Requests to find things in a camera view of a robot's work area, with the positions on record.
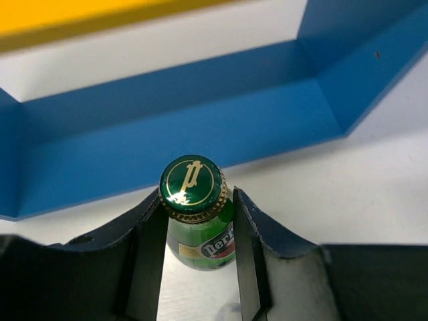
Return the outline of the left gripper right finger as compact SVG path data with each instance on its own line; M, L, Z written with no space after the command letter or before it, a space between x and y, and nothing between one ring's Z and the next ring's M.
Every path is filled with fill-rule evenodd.
M427 247L322 244L233 192L244 320L426 320Z

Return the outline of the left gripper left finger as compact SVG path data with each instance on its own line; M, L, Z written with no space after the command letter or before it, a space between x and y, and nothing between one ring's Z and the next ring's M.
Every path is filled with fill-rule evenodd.
M2 320L155 320L168 217L157 192L66 244L1 236Z

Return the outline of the green Perrier bottle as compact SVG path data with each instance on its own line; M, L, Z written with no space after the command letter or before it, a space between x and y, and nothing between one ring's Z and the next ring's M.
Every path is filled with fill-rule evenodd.
M176 158L160 177L158 195L169 214L167 245L181 263L208 272L235 259L233 193L213 161Z

